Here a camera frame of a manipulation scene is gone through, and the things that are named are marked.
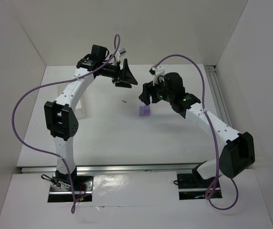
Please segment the purple cube block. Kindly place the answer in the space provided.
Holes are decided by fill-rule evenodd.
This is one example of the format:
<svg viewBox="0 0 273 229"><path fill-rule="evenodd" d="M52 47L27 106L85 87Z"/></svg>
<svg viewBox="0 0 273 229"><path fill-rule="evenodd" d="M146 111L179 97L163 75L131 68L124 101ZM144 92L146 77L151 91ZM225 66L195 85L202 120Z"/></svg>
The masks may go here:
<svg viewBox="0 0 273 229"><path fill-rule="evenodd" d="M139 116L145 116L145 112L146 112L146 107L140 106L139 107Z"/></svg>

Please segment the white perforated box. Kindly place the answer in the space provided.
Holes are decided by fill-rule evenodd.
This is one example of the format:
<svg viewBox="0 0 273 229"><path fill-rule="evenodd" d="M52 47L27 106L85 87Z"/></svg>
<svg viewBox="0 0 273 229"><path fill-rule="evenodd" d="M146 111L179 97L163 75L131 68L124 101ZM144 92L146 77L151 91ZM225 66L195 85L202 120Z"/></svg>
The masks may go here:
<svg viewBox="0 0 273 229"><path fill-rule="evenodd" d="M60 84L57 86L57 93L58 95L60 95L63 90L66 88L68 84ZM75 108L75 116L78 120L86 118L87 114L86 114L86 110L85 110L85 104L84 104L84 98L85 96L82 95L81 99L78 101L76 108Z"/></svg>

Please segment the purple rectangular block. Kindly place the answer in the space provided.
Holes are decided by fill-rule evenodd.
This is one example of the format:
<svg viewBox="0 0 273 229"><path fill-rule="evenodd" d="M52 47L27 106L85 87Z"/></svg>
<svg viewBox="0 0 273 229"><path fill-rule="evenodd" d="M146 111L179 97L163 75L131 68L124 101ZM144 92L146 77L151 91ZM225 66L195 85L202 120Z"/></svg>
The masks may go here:
<svg viewBox="0 0 273 229"><path fill-rule="evenodd" d="M150 116L150 114L151 114L150 106L146 106L146 107L145 107L144 115L145 115L145 116Z"/></svg>

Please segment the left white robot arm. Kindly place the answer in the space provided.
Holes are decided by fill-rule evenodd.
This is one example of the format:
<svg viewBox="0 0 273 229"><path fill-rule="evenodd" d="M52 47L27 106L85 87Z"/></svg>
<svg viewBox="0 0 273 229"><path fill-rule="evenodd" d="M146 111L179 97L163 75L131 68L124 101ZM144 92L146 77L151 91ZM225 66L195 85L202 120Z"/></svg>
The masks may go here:
<svg viewBox="0 0 273 229"><path fill-rule="evenodd" d="M115 53L115 63L107 63L108 49L93 45L87 54L76 65L74 81L69 83L64 91L53 101L44 105L47 129L50 131L56 146L57 160L56 180L66 184L77 179L77 168L73 156L73 137L77 133L79 123L75 109L87 87L97 76L109 77L116 87L131 88L138 82L132 75L127 59L120 61L126 53L120 48Z"/></svg>

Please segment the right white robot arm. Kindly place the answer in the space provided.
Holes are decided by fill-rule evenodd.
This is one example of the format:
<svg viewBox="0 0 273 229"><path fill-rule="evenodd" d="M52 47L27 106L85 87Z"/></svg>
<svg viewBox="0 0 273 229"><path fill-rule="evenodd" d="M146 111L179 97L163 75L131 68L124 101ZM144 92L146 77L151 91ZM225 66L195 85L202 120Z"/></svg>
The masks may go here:
<svg viewBox="0 0 273 229"><path fill-rule="evenodd" d="M255 162L252 135L240 133L209 112L199 98L185 91L178 73L167 73L159 78L158 83L143 84L139 99L145 105L168 102L176 113L213 136L219 155L193 169L198 179L207 180L216 175L234 178Z"/></svg>

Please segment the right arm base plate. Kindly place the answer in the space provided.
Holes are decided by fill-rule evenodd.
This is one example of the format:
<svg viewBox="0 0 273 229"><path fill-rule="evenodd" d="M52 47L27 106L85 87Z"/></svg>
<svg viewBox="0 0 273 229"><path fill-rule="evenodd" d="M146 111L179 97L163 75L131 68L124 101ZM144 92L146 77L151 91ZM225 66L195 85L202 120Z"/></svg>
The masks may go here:
<svg viewBox="0 0 273 229"><path fill-rule="evenodd" d="M173 183L178 186L179 200L205 199L205 193L214 177L206 180L197 180L192 173L177 174Z"/></svg>

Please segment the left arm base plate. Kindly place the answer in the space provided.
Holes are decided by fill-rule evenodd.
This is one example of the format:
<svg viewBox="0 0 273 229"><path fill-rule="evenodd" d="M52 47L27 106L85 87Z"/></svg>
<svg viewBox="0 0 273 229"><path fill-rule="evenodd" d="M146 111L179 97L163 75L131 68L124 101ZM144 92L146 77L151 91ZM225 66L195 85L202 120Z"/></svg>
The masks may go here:
<svg viewBox="0 0 273 229"><path fill-rule="evenodd" d="M41 179L50 182L48 203L65 203L73 202L72 188L70 184L66 184L52 177L42 174ZM93 198L93 176L77 176L74 183L74 195L77 202L91 202Z"/></svg>

